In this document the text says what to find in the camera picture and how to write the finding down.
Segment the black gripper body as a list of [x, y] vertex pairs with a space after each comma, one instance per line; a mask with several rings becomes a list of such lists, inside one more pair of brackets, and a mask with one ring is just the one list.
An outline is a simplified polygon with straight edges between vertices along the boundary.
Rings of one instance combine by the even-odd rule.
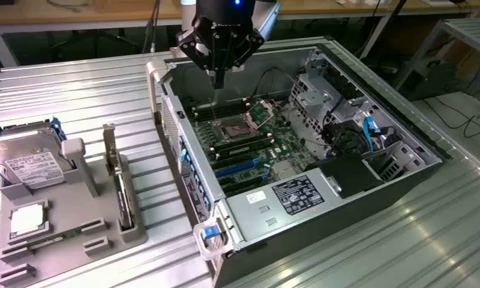
[[251, 32], [255, 1], [197, 1], [193, 31], [213, 52], [219, 68], [220, 35], [231, 29]]

